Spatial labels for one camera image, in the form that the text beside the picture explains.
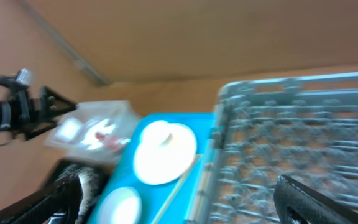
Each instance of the dish rack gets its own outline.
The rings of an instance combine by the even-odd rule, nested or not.
[[[187,223],[279,223],[289,175],[358,212],[358,72],[229,83]]]

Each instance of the robotic arm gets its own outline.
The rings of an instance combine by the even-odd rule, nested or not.
[[[27,141],[49,131],[57,126],[55,117],[76,109],[75,102],[46,86],[41,88],[40,98],[30,98],[31,79],[32,73],[27,69],[13,77],[0,76],[0,85],[9,89],[6,100],[0,101],[0,131],[9,131],[13,139],[24,134]]]

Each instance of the clear plastic bin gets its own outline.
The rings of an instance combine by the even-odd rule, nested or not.
[[[115,164],[140,121],[126,100],[79,103],[45,141],[67,157]]]

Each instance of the chopstick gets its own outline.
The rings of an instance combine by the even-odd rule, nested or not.
[[[193,169],[194,165],[197,163],[198,159],[200,159],[201,156],[202,156],[202,154],[197,154],[194,157],[193,162],[190,164],[189,168],[187,168],[187,170],[180,177],[180,179],[178,180],[176,186],[171,191],[171,194],[168,196],[168,198],[166,199],[164,204],[161,206],[160,210],[157,212],[156,216],[154,217],[154,219],[152,221],[152,224],[157,224],[158,221],[160,221],[162,215],[165,213],[165,211],[167,210],[168,206],[171,204],[172,200],[175,198],[175,196],[179,192],[180,188],[185,183],[185,181],[186,181],[187,177],[189,176],[191,170]]]

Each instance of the blue mat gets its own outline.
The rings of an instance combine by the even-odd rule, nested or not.
[[[152,114],[145,117],[136,127],[131,143],[125,148],[120,163],[111,176],[101,198],[91,214],[88,223],[98,223],[98,211],[103,200],[115,189],[120,187],[133,187],[142,199],[142,215],[140,224],[150,223],[162,204],[175,187],[177,180],[162,185],[147,185],[137,179],[133,170],[133,158],[139,144],[140,133],[151,122],[165,120],[169,123],[181,123],[193,130],[197,138],[197,154],[204,153],[208,148],[207,143],[211,135],[214,115],[212,113],[176,113],[176,114]],[[191,199],[194,197],[196,184],[201,175],[201,164],[206,160],[201,157],[182,188],[173,199],[170,206],[160,219],[159,223],[183,223],[186,213],[190,207]]]

